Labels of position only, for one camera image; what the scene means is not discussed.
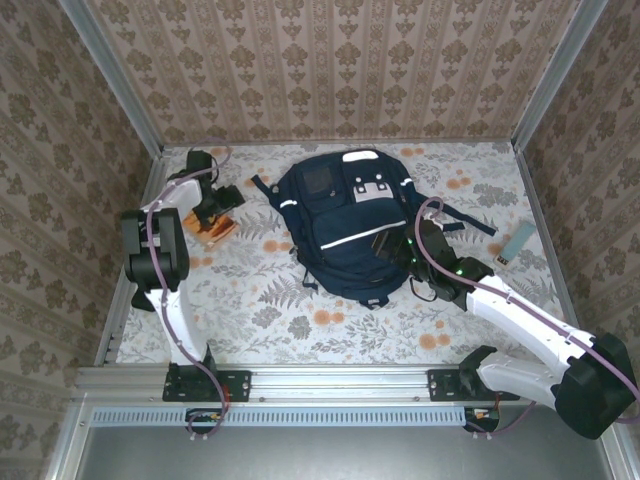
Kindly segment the orange paperback book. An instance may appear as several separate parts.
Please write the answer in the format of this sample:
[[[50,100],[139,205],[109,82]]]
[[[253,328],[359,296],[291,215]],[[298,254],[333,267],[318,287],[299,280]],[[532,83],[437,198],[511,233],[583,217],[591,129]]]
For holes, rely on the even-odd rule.
[[[206,249],[213,250],[239,228],[238,224],[227,214],[214,215],[204,225],[190,212],[182,221],[184,229]]]

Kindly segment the light blue pencil case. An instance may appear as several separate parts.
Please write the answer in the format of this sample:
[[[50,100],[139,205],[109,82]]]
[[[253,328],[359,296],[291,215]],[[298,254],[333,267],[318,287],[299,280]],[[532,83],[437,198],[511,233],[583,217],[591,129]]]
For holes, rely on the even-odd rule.
[[[503,269],[509,267],[535,232],[536,226],[533,223],[522,221],[500,252],[494,257],[494,263]]]

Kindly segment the navy blue backpack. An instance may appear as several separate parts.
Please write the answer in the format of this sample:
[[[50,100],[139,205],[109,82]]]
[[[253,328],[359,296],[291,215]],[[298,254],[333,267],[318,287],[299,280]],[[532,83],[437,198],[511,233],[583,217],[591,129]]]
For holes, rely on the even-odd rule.
[[[294,164],[273,185],[258,175],[251,180],[284,218],[305,268],[304,286],[373,309],[386,306],[405,282],[418,281],[372,251],[379,232],[416,224],[427,200],[400,160],[376,149],[330,152]],[[448,204],[429,207],[451,217],[440,226],[444,235],[468,226],[496,233]]]

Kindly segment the floral tablecloth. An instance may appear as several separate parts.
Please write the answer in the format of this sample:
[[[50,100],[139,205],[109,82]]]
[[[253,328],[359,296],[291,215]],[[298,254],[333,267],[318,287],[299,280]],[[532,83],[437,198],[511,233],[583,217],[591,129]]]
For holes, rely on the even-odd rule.
[[[188,299],[196,326],[215,359],[235,364],[443,364],[476,347],[511,356],[531,353],[491,323],[434,298],[423,283],[405,284],[389,304],[359,303],[304,286],[283,218],[252,182],[277,182],[296,162],[334,150],[333,144],[215,147],[219,181],[235,185],[245,203],[234,209],[239,228],[213,250],[186,239]],[[385,143],[382,150],[408,169],[417,190],[436,195],[495,228],[451,233],[461,256],[492,263],[522,221],[533,214],[510,143]]]

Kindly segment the black wiring junction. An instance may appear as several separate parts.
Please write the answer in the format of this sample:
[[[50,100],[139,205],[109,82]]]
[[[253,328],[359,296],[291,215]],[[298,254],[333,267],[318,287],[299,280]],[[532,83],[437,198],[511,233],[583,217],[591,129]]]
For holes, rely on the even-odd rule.
[[[497,408],[464,408],[465,424],[463,428],[471,433],[492,433],[500,424]]]
[[[219,430],[228,408],[191,408],[185,412],[186,430],[192,436],[211,436]]]

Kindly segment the grey metal panel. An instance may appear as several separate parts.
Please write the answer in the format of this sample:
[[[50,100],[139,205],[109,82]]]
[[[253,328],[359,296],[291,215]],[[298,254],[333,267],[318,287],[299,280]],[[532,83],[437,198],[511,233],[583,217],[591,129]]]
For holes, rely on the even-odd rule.
[[[457,428],[99,428],[77,480],[613,480],[603,447],[534,422],[504,437]]]

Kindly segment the aluminium side rail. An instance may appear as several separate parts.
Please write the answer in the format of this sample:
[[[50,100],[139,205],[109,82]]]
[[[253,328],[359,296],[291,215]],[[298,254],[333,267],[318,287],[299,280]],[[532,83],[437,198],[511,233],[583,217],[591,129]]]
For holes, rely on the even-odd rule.
[[[507,326],[507,332],[550,369],[560,371],[568,366],[567,359],[571,354],[580,357],[584,353],[565,337],[567,333],[579,333],[579,325],[524,155],[515,153],[515,156],[562,315],[549,314],[523,298],[525,309],[515,305],[513,310],[518,310],[515,326]]]
[[[163,153],[152,159],[149,176],[141,199],[142,206],[155,199],[162,191],[166,182],[166,169]],[[131,298],[135,291],[136,286],[127,279],[125,270],[121,269],[95,356],[95,366],[101,367],[116,363],[117,352],[131,308]]]

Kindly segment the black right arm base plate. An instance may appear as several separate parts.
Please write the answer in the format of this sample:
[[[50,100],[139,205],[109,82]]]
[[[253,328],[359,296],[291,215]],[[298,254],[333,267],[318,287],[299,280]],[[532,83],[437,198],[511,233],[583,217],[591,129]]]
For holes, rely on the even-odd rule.
[[[507,392],[493,391],[486,387],[475,371],[431,369],[427,371],[430,400],[445,401],[516,401],[520,397]]]

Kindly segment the aluminium frame post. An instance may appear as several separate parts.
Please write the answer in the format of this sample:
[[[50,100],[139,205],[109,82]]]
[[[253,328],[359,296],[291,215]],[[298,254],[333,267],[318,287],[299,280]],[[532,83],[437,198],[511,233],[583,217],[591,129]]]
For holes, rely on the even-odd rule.
[[[608,0],[580,0],[519,120],[511,143],[522,153],[607,6]]]
[[[102,31],[86,0],[59,0],[107,84],[151,157],[162,153],[163,141],[129,81],[123,63]]]

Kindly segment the aluminium mounting rail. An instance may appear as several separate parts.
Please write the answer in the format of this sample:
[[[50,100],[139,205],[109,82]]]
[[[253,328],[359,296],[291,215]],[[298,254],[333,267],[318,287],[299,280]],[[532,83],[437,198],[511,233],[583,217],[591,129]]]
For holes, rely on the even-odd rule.
[[[248,404],[330,406],[427,404],[432,380],[452,365],[222,365],[249,371]],[[165,364],[113,364],[78,372],[76,401],[143,405],[162,401]]]

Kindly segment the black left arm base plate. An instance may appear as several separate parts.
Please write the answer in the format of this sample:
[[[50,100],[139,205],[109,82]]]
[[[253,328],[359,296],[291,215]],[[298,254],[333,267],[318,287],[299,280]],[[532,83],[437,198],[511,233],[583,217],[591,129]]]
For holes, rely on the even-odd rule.
[[[225,400],[247,402],[252,384],[249,370],[218,370],[216,379]],[[207,374],[197,367],[170,364],[166,374],[162,400],[164,402],[219,402],[220,395]]]

